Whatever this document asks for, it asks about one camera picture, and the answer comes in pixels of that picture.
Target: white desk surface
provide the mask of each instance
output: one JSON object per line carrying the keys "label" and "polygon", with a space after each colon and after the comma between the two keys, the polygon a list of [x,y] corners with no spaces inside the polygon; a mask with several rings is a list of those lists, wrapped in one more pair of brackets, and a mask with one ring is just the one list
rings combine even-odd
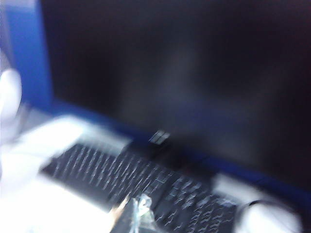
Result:
{"label": "white desk surface", "polygon": [[[1,233],[109,232],[113,219],[108,213],[38,174],[51,157],[78,140],[110,143],[116,153],[131,141],[74,116],[61,116],[24,133],[14,144],[2,145]],[[216,183],[216,191],[241,204],[271,199],[255,187],[223,174]],[[255,216],[256,221],[263,217]]]}

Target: computer mouse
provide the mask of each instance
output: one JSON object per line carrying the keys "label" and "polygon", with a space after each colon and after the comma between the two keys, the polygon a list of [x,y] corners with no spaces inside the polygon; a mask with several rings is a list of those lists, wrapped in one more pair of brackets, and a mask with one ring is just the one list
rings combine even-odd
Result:
{"label": "computer mouse", "polygon": [[297,213],[277,204],[256,203],[242,210],[237,233],[301,233]]}

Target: white object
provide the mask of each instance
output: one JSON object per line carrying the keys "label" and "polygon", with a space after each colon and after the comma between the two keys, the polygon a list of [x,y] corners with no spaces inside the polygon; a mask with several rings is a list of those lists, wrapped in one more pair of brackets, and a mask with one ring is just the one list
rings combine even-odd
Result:
{"label": "white object", "polygon": [[12,68],[5,70],[0,77],[1,123],[12,121],[21,100],[21,80],[19,73]]}
{"label": "white object", "polygon": [[246,209],[243,215],[242,233],[300,233],[299,216],[282,207],[255,204]]}

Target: black monitor screen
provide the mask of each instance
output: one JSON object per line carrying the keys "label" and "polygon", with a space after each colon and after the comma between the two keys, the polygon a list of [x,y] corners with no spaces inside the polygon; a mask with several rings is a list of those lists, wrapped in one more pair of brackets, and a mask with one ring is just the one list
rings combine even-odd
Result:
{"label": "black monitor screen", "polygon": [[311,2],[42,0],[54,95],[311,185]]}

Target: black keyboard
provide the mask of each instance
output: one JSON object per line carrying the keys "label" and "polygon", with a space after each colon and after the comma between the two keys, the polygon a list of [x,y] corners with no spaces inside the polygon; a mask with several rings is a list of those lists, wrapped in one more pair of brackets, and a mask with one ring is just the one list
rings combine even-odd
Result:
{"label": "black keyboard", "polygon": [[236,205],[208,184],[132,153],[115,156],[76,144],[43,172],[110,209],[145,193],[159,227],[174,233],[231,233]]}

